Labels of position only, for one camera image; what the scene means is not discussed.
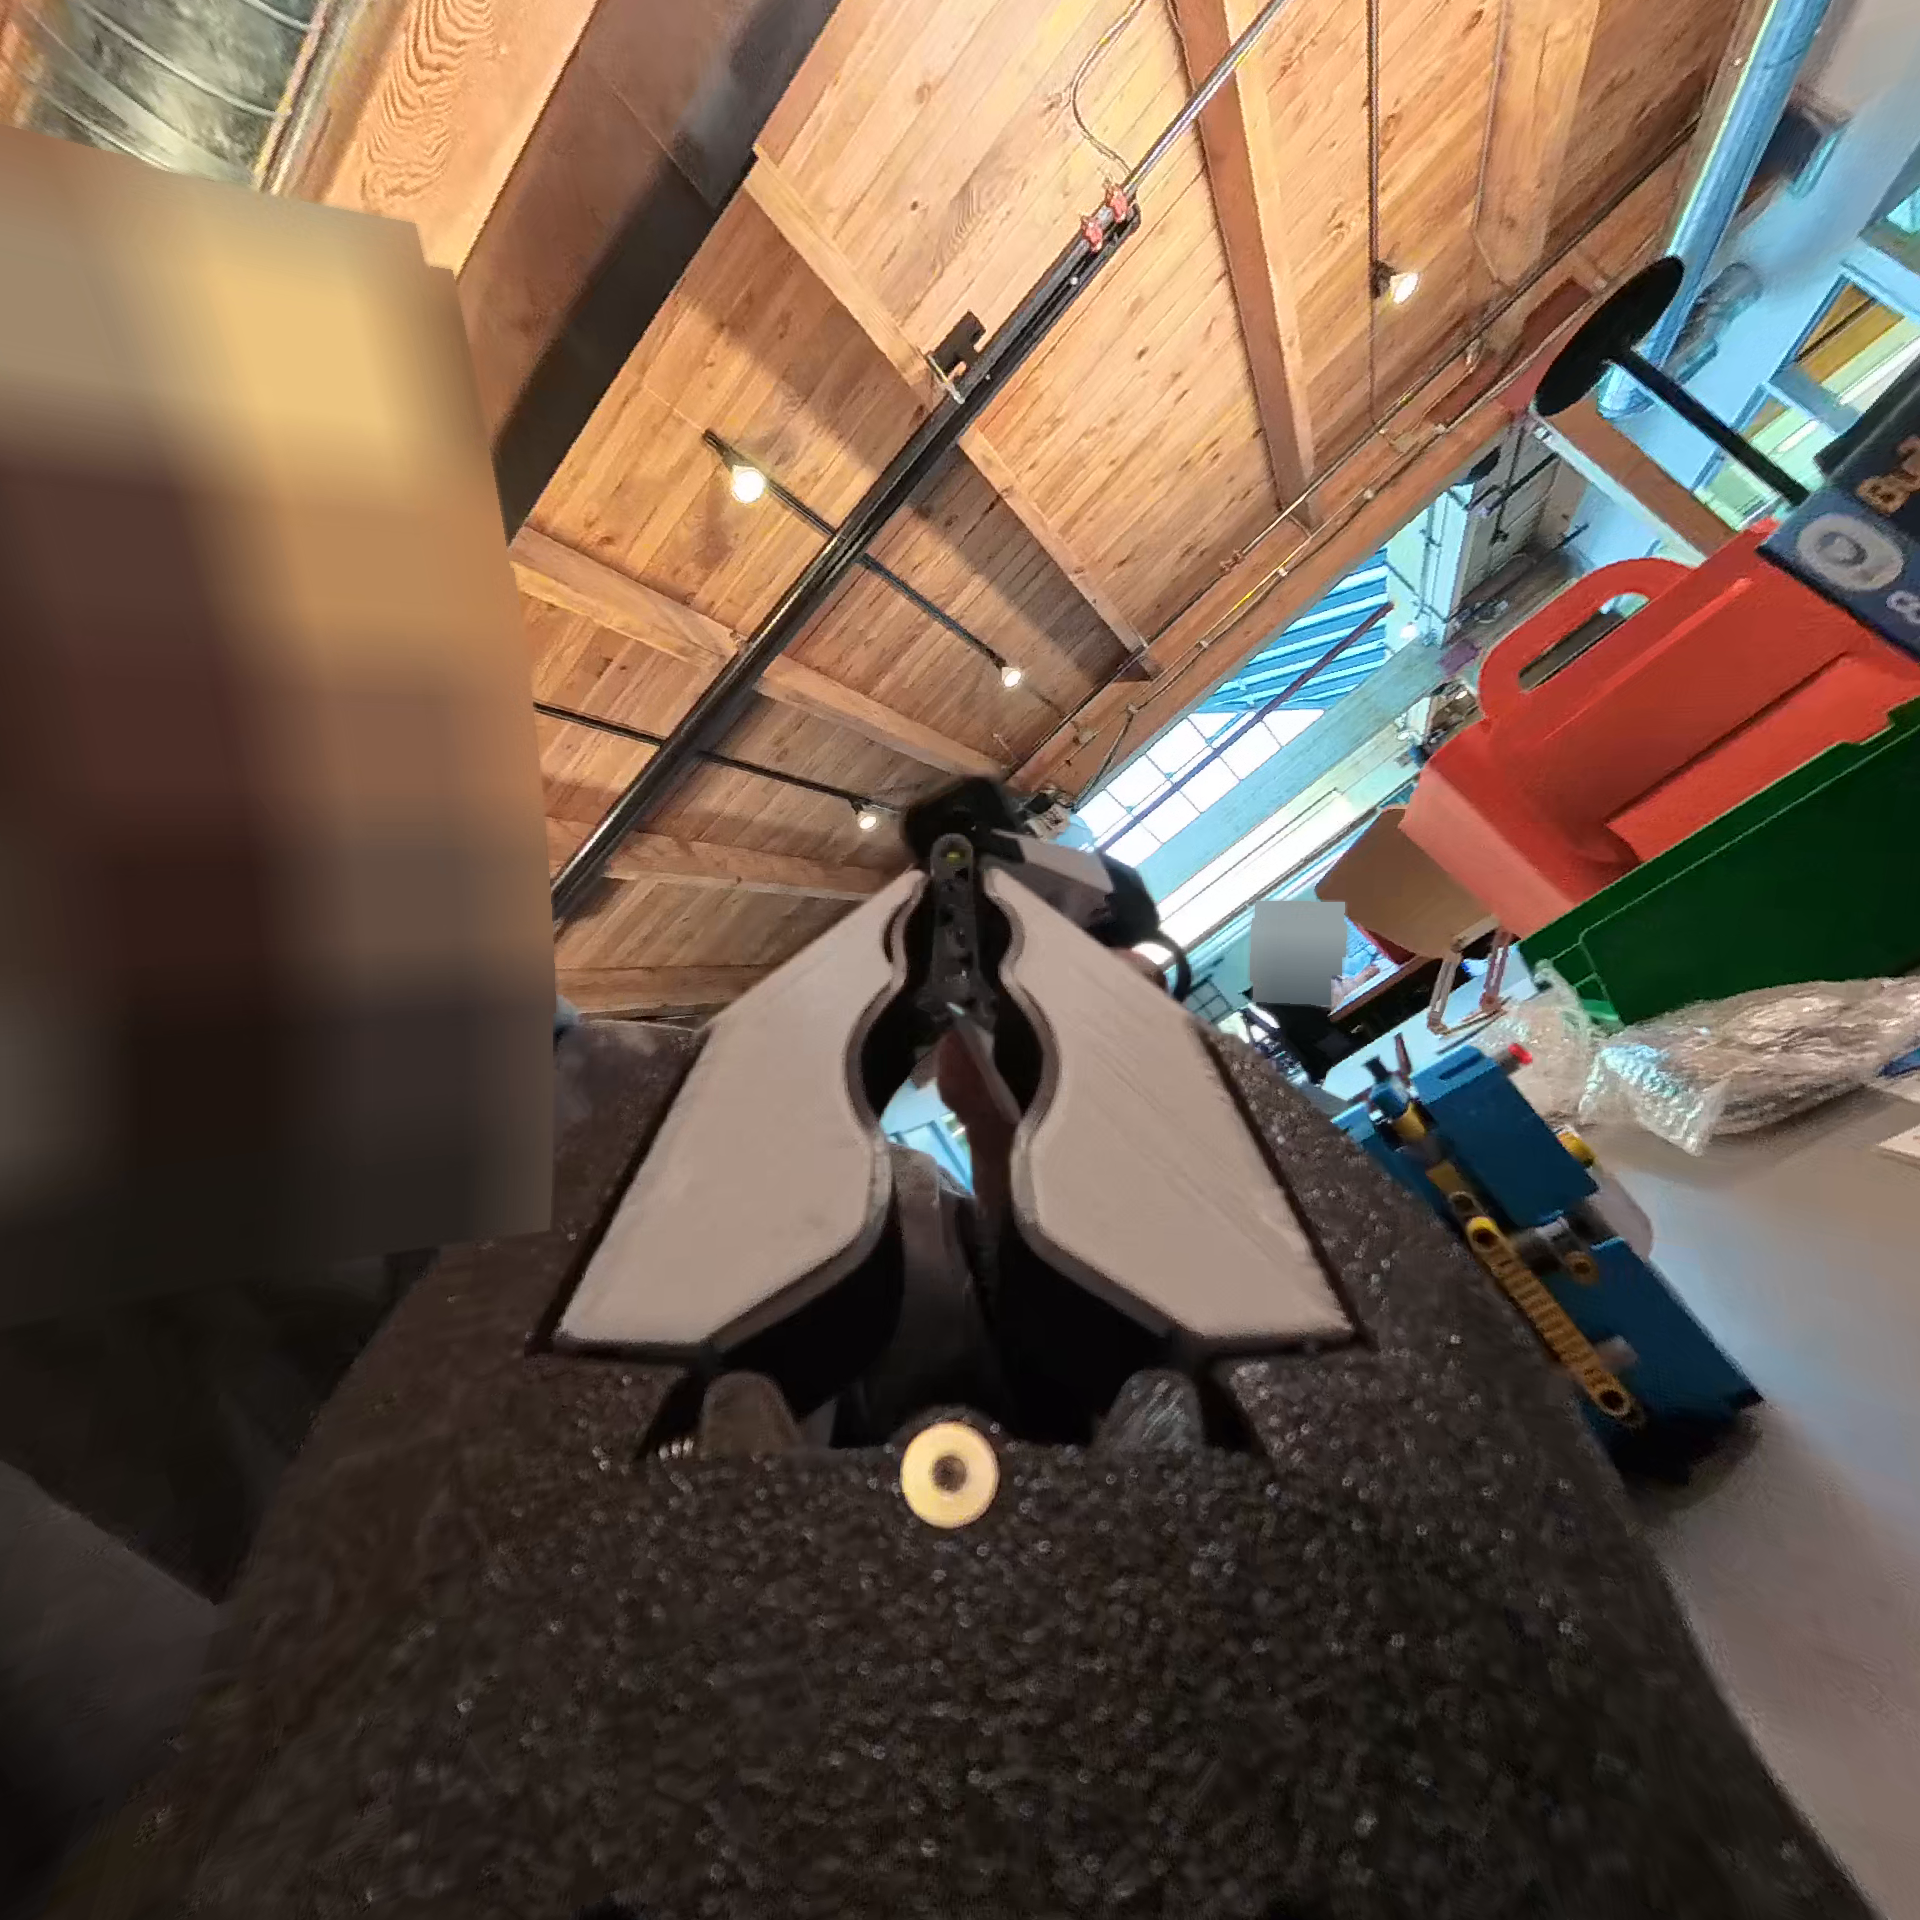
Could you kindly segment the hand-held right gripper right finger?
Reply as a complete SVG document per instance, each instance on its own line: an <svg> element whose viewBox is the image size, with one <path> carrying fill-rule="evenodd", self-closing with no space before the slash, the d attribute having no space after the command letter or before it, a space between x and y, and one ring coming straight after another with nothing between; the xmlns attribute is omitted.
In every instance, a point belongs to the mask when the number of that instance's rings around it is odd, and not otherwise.
<svg viewBox="0 0 1920 1920"><path fill-rule="evenodd" d="M1201 1024L1006 871L999 986L1037 1040L1014 1131L1022 1245L1073 1287L1194 1358L1346 1348L1353 1324Z"/></svg>

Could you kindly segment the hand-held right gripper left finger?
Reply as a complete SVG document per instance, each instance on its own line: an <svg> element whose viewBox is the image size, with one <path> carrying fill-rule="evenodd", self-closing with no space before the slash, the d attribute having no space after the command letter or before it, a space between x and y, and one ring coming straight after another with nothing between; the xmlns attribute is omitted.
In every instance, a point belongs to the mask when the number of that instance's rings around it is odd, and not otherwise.
<svg viewBox="0 0 1920 1920"><path fill-rule="evenodd" d="M715 1359L820 1302L871 1249L891 1166L858 1048L906 986L897 873L710 1024L562 1315L560 1351Z"/></svg>

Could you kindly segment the grey perforated building beam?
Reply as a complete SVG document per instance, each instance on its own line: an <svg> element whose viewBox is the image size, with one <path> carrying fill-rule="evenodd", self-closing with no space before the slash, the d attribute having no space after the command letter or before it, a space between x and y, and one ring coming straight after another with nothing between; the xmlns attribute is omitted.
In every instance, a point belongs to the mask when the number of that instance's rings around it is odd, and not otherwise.
<svg viewBox="0 0 1920 1920"><path fill-rule="evenodd" d="M946 1034L995 1044L995 965L1006 939L983 933L979 878L983 860L1019 838L1014 798L995 777L961 777L912 800L897 831L927 885L902 938L912 1034L921 1044Z"/></svg>

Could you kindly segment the blue building block toy robot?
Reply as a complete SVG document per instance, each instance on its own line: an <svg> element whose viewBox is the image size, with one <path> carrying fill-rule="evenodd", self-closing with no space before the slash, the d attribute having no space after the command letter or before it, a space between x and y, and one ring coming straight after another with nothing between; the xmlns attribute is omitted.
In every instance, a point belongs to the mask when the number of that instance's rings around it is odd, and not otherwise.
<svg viewBox="0 0 1920 1920"><path fill-rule="evenodd" d="M1334 1131L1467 1245L1622 1475L1679 1487L1762 1389L1653 1271L1645 1212L1524 1102L1527 1062L1518 1044L1370 1062Z"/></svg>

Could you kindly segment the clear plastic wrap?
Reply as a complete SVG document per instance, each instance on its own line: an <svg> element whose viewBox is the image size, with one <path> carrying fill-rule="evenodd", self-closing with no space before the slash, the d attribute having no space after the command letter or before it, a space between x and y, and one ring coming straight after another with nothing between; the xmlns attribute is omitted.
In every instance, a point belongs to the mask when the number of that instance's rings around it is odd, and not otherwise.
<svg viewBox="0 0 1920 1920"><path fill-rule="evenodd" d="M1563 976L1540 970L1527 999L1509 999L1481 1034L1483 1050L1524 1048L1518 1097L1546 1118L1574 1126L1585 1102L1596 1048L1614 1040L1614 1019L1596 1019Z"/></svg>

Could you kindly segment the bubble wrap bag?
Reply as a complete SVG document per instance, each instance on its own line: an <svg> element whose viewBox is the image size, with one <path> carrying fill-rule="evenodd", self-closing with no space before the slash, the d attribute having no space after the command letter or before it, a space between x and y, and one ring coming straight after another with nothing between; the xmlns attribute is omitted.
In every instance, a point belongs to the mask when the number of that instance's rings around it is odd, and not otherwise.
<svg viewBox="0 0 1920 1920"><path fill-rule="evenodd" d="M1811 1114L1920 1044L1920 986L1816 978L1690 1003L1596 1040L1576 1131L1637 1126L1682 1154Z"/></svg>

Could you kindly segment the green plastic bin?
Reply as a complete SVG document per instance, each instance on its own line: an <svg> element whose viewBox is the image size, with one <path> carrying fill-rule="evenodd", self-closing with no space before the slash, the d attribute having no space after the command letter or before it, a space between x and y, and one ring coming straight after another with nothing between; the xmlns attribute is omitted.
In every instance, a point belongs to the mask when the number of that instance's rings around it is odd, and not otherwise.
<svg viewBox="0 0 1920 1920"><path fill-rule="evenodd" d="M1920 703L1518 939L1596 1019L1920 965Z"/></svg>

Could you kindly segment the orange carrier box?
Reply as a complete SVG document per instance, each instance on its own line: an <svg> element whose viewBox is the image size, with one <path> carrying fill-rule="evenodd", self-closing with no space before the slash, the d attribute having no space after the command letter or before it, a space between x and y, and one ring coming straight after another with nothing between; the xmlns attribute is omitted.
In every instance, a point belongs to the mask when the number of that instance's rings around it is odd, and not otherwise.
<svg viewBox="0 0 1920 1920"><path fill-rule="evenodd" d="M1532 938L1920 689L1908 651L1727 538L1584 575L1481 661L1405 838Z"/></svg>

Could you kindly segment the dark blue robot kit box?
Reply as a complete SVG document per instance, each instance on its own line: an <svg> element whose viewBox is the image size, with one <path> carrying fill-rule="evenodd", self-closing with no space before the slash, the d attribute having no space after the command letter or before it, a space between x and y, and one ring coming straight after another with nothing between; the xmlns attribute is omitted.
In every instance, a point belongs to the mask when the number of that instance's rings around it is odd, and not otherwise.
<svg viewBox="0 0 1920 1920"><path fill-rule="evenodd" d="M1859 427L1816 457L1816 488L1762 541L1762 556L1920 657L1920 428Z"/></svg>

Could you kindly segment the black round stand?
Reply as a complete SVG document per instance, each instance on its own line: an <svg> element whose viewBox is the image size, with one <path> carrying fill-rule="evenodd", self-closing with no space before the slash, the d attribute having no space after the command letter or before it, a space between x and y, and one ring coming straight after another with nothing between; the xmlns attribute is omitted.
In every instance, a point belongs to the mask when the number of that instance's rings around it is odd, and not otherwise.
<svg viewBox="0 0 1920 1920"><path fill-rule="evenodd" d="M1585 403L1605 374L1622 374L1649 403L1658 403L1672 418L1699 428L1723 457L1733 457L1745 476L1777 493L1790 513L1809 503L1809 488L1783 473L1777 457L1751 449L1727 418L1719 418L1702 403L1691 403L1664 367L1638 358L1649 330L1668 314L1682 291L1682 260L1658 256L1622 291L1611 291L1596 314L1569 338L1569 348L1546 363L1532 387L1532 414L1557 418L1576 403Z"/></svg>

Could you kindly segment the black ceiling rail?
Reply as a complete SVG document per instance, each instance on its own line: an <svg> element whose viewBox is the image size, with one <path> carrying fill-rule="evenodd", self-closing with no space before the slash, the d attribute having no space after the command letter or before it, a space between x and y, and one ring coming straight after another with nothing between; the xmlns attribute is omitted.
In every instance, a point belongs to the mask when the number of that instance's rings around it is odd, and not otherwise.
<svg viewBox="0 0 1920 1920"><path fill-rule="evenodd" d="M964 428L990 412L990 403L1006 387L1014 374L1046 344L1046 332L1064 318L1064 309L1099 275L1111 251L1117 251L1140 230L1140 199L1114 189L1099 212L1072 235L1072 248L1052 260L1052 269L1026 291L1026 301L990 332L970 338L961 358L955 392L915 427L915 433L891 455L891 465L871 476L858 509L836 527L836 538L812 556L812 567L784 582L778 609L750 628L744 651L716 668L715 686L689 703L663 742L644 760L644 767L618 790L609 814L581 833L551 885L556 929L575 921L592 890L603 885L624 838L649 821L692 773L706 751L715 751L750 695L760 695L773 668L784 648L813 625L813 614L836 597L845 575L871 550L897 513L906 513L933 473L961 449Z"/></svg>

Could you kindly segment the silver ventilation duct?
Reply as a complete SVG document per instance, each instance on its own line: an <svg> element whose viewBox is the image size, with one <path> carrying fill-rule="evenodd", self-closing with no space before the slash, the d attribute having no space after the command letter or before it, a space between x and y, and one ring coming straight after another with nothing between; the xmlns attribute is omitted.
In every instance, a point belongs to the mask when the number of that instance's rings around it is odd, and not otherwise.
<svg viewBox="0 0 1920 1920"><path fill-rule="evenodd" d="M316 0L25 0L6 4L6 125L250 183L274 153Z"/></svg>

